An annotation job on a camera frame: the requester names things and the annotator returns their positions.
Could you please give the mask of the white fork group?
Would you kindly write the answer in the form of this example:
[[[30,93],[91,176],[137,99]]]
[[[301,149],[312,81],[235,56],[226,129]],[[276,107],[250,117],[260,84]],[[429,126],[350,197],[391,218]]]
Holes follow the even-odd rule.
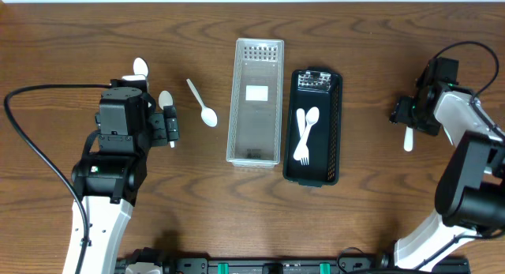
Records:
[[[413,151],[413,129],[406,127],[403,148],[406,152]]]
[[[297,126],[299,131],[300,140],[295,148],[294,159],[299,161],[302,166],[309,165],[309,158],[307,157],[308,151],[305,148],[301,147],[301,139],[303,138],[303,134],[305,132],[306,121],[305,121],[305,110],[302,108],[298,108],[296,111],[297,115]]]

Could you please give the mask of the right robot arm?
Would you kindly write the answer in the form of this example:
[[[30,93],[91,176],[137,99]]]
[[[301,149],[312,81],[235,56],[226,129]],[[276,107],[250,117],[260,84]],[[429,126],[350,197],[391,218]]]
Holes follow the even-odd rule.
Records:
[[[455,151],[443,172],[435,208],[412,233],[400,238],[380,267],[431,272],[460,246],[504,233],[504,133],[481,107],[476,93],[457,82],[458,61],[434,57],[417,79],[415,96],[398,100],[390,121],[406,125],[404,149],[413,148],[418,130],[447,135]]]

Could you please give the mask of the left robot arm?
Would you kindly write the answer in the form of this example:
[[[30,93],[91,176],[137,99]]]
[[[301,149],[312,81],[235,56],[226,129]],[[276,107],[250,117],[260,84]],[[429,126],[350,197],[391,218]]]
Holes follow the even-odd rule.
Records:
[[[153,99],[144,88],[110,88],[101,95],[95,123],[71,174],[77,200],[65,273],[114,271],[147,176],[149,150],[174,146],[179,138],[177,111],[167,91]]]

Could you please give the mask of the white spoon group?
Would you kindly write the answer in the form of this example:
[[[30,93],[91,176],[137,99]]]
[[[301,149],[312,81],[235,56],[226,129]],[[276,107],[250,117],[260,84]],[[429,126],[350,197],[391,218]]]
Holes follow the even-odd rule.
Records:
[[[294,152],[294,159],[299,161],[302,166],[309,165],[309,148],[307,145],[307,141],[309,139],[311,128],[318,122],[319,116],[320,111],[318,107],[310,108],[305,115],[305,121],[306,121],[305,130]]]

